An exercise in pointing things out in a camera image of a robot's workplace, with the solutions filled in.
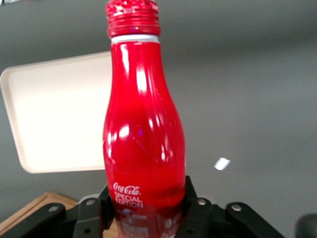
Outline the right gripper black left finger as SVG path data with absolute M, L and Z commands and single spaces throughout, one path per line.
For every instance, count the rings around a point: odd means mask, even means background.
M 69 210 L 60 203 L 49 203 L 26 220 L 25 238 L 101 238 L 114 220 L 108 187 L 83 197 Z

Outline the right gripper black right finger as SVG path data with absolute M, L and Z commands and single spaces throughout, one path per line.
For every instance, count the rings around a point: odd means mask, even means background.
M 186 176 L 183 215 L 178 238 L 282 238 L 283 235 L 250 206 L 233 202 L 225 208 L 198 197 Z

